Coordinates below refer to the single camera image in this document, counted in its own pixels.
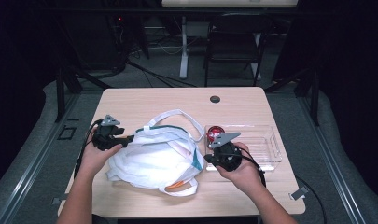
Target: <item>plastic bag handle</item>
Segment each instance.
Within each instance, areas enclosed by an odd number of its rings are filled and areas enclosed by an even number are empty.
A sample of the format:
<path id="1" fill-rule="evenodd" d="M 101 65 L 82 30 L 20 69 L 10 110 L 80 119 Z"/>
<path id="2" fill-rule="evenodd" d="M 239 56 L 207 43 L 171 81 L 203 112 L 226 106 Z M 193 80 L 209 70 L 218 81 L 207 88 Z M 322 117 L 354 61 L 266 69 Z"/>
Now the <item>plastic bag handle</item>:
<path id="1" fill-rule="evenodd" d="M 174 110 L 169 110 L 169 111 L 160 113 L 159 115 L 157 115 L 156 117 L 154 117 L 151 121 L 149 121 L 148 124 L 145 125 L 145 126 L 153 127 L 158 122 L 160 122 L 163 119 L 166 119 L 168 117 L 171 117 L 173 115 L 184 115 L 185 118 L 188 119 L 191 122 L 191 124 L 197 129 L 198 133 L 201 135 L 199 139 L 194 139 L 192 137 L 192 135 L 190 134 L 189 135 L 190 138 L 192 140 L 194 140 L 196 143 L 198 143 L 198 142 L 201 141 L 201 139 L 203 138 L 203 136 L 205 134 L 205 130 L 203 129 L 203 127 L 201 126 L 201 124 L 197 122 L 197 120 L 195 120 L 192 116 L 190 116 L 189 114 L 185 113 L 181 109 L 174 109 Z"/>

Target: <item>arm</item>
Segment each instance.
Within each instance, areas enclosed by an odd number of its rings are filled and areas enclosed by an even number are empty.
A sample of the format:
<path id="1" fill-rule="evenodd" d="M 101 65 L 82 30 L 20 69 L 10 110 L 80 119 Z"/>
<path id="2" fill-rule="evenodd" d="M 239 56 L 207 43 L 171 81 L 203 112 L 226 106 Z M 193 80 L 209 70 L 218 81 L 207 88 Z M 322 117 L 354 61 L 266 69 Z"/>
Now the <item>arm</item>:
<path id="1" fill-rule="evenodd" d="M 92 181 L 105 165 L 107 159 L 116 154 L 122 147 L 122 145 L 116 145 L 109 150 L 99 150 L 91 142 L 94 130 L 87 140 L 88 144 L 84 149 L 80 169 L 57 220 L 58 224 L 92 223 Z"/>
<path id="2" fill-rule="evenodd" d="M 242 143 L 236 146 L 248 150 Z M 250 161 L 242 160 L 241 165 L 232 172 L 227 172 L 217 166 L 220 175 L 229 179 L 235 187 L 245 193 L 258 208 L 264 223 L 297 223 L 296 220 L 282 207 L 272 194 L 261 184 L 259 173 Z"/>

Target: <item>orange object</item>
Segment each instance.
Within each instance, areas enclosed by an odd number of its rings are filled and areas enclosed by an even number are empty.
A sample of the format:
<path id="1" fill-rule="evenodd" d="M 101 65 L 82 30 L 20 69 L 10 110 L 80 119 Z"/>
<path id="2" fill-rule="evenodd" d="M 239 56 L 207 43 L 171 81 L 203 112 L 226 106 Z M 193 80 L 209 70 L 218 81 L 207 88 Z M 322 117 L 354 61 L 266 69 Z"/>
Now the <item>orange object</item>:
<path id="1" fill-rule="evenodd" d="M 166 188 L 168 188 L 168 189 L 174 189 L 174 188 L 178 188 L 178 187 L 180 187 L 180 186 L 182 186 L 184 184 L 185 184 L 185 182 L 183 180 L 181 180 L 181 181 L 178 181 L 178 182 L 174 183 L 173 185 L 168 186 Z"/>

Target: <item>black chair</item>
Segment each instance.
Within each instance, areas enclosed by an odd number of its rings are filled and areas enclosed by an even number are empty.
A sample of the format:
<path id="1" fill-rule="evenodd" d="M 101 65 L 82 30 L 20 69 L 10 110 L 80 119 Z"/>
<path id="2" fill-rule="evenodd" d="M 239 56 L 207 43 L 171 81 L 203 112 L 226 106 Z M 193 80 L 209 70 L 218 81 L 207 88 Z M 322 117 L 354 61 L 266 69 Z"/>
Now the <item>black chair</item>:
<path id="1" fill-rule="evenodd" d="M 205 84 L 208 84 L 209 62 L 251 63 L 258 65 L 253 86 L 259 75 L 259 68 L 267 35 L 273 29 L 273 20 L 265 15 L 228 13 L 214 17 L 209 23 L 208 43 L 203 67 Z M 255 34 L 259 34 L 257 43 Z"/>

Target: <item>wooden table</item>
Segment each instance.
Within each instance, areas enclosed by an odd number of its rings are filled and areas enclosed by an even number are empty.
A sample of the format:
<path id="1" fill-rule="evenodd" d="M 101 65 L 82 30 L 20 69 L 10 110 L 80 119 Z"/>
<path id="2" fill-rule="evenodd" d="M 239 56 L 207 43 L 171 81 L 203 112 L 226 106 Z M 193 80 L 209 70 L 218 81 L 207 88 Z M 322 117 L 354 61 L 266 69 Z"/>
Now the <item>wooden table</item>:
<path id="1" fill-rule="evenodd" d="M 211 96 L 220 97 L 215 104 Z M 125 134 L 141 128 L 154 116 L 171 109 L 181 109 L 206 125 L 270 125 L 280 148 L 282 161 L 266 172 L 267 188 L 290 214 L 305 210 L 302 199 L 289 198 L 298 189 L 273 114 L 263 89 L 249 88 L 178 88 L 178 89 L 109 89 L 104 91 L 93 120 L 106 114 L 118 119 Z M 185 128 L 196 136 L 195 128 L 180 116 L 163 122 Z M 204 154 L 204 142 L 199 144 Z M 110 182 L 105 172 L 108 164 L 93 182 L 92 212 L 102 217 L 231 217 L 258 215 L 256 206 L 232 182 L 217 171 L 205 169 L 196 177 L 196 194 L 172 197 L 157 189 L 139 189 L 119 181 Z M 66 192 L 69 192 L 72 180 Z"/>

